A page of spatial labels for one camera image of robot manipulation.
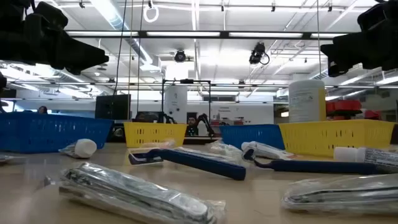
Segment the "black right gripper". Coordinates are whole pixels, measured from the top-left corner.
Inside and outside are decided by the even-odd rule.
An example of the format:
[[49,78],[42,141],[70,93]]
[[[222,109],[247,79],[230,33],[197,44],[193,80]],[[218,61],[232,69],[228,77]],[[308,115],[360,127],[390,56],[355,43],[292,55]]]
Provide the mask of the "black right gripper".
[[[398,69],[398,0],[375,0],[377,4],[358,16],[357,22],[364,35],[364,53],[361,63],[364,68],[380,67],[382,70]],[[328,76],[338,77],[352,69],[354,65],[336,63],[332,59],[359,52],[361,34],[350,33],[333,38],[332,44],[323,44],[320,50],[328,59]]]

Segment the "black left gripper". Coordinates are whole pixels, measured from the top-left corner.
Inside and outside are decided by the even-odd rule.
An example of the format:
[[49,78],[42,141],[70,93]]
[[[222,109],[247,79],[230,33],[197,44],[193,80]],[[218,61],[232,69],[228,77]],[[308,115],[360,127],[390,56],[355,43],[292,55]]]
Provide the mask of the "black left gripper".
[[109,61],[103,49],[66,35],[67,24],[46,2],[0,0],[0,60],[63,67],[74,75]]

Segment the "white travel toothpaste tube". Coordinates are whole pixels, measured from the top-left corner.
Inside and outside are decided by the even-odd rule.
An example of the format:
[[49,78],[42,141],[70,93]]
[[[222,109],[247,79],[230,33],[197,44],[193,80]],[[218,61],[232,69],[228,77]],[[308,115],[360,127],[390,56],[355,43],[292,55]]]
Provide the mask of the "white travel toothpaste tube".
[[398,168],[398,153],[366,147],[336,147],[333,158],[340,162],[365,162]]
[[245,160],[254,160],[257,157],[273,160],[292,160],[296,158],[295,154],[256,141],[243,142],[241,149],[243,150],[242,157]]
[[97,145],[90,139],[79,139],[58,151],[64,155],[77,158],[89,159],[97,150]]

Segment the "orange toothbrush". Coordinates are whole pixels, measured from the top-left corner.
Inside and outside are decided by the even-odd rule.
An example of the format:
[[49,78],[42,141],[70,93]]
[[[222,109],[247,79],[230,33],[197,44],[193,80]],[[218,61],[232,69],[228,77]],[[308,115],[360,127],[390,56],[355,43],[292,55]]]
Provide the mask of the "orange toothbrush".
[[175,147],[175,141],[173,139],[168,140],[168,141],[161,141],[161,142],[147,142],[144,143],[140,146],[141,149],[143,148],[174,148]]

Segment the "silver nail clipper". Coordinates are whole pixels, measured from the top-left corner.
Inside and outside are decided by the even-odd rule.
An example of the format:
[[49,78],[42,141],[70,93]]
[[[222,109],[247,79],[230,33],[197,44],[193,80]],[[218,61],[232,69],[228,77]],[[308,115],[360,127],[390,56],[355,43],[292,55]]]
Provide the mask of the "silver nail clipper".
[[398,174],[305,179],[282,197],[286,210],[345,215],[398,215]]
[[82,162],[43,176],[41,186],[58,186],[70,200],[146,224],[226,224],[226,203],[196,196],[139,177]]

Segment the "blue disposable razor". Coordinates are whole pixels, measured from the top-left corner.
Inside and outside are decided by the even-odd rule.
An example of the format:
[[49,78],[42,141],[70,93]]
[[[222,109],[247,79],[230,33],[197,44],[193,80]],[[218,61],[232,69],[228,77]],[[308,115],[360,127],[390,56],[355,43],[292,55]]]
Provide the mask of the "blue disposable razor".
[[130,152],[128,155],[130,164],[141,165],[155,162],[170,161],[176,164],[189,166],[213,174],[229,177],[234,180],[246,178],[246,168],[219,159],[212,159],[191,152],[181,152],[171,149],[150,149],[147,152]]

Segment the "red bin stack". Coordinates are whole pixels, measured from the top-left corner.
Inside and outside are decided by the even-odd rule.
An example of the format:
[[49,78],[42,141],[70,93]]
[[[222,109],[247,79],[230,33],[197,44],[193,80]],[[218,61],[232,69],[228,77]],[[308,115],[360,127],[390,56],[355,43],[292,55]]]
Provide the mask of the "red bin stack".
[[326,102],[326,117],[329,120],[348,120],[361,113],[361,103],[358,100]]

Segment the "white wipes canister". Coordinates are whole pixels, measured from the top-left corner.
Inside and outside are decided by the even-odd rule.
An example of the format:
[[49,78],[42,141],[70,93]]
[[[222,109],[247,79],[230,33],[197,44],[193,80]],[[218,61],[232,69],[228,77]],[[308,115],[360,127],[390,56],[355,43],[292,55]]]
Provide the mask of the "white wipes canister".
[[300,80],[289,85],[289,122],[326,120],[326,91],[321,80]]

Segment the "black monitor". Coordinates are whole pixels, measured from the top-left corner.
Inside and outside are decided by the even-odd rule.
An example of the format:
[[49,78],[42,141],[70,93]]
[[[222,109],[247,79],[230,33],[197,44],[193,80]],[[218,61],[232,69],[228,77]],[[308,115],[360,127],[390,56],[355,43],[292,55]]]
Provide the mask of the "black monitor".
[[97,96],[96,119],[126,120],[130,117],[130,95]]

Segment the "blue plastic basket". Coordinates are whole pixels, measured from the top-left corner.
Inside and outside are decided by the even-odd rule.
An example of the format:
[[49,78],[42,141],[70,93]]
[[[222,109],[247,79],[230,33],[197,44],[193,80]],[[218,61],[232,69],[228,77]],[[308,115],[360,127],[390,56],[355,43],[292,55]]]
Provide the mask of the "blue plastic basket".
[[114,121],[57,114],[0,114],[0,152],[38,154],[58,152],[79,139],[103,148]]
[[243,142],[256,141],[284,150],[280,128],[276,124],[254,124],[221,126],[221,137],[225,144],[241,148]]

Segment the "yellow plastic basket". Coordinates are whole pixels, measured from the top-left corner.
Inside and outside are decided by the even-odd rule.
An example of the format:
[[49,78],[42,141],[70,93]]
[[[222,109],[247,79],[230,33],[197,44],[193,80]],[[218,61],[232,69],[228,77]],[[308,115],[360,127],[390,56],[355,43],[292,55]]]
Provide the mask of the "yellow plastic basket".
[[352,119],[284,123],[279,128],[286,151],[332,157],[336,147],[388,147],[395,125],[387,121]]
[[175,146],[182,146],[186,124],[124,122],[126,146],[138,148],[146,143],[172,140]]

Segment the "white pillar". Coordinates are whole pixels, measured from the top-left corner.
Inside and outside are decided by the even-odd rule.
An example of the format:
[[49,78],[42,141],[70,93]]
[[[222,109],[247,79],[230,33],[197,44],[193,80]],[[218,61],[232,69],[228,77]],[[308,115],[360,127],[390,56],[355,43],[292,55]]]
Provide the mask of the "white pillar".
[[187,121],[187,87],[169,86],[165,91],[164,113],[172,117],[177,123]]

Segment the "black background rig frame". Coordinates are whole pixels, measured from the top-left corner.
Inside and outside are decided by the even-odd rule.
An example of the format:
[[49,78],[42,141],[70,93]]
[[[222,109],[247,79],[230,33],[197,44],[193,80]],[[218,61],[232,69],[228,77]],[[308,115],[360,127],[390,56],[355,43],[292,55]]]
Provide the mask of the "black background rig frame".
[[211,81],[210,80],[193,80],[193,79],[182,79],[182,80],[166,80],[163,79],[161,83],[161,113],[164,113],[164,98],[165,98],[165,91],[169,86],[186,86],[187,87],[187,107],[188,107],[188,87],[198,87],[199,94],[202,95],[202,90],[208,93],[208,115],[211,114]]

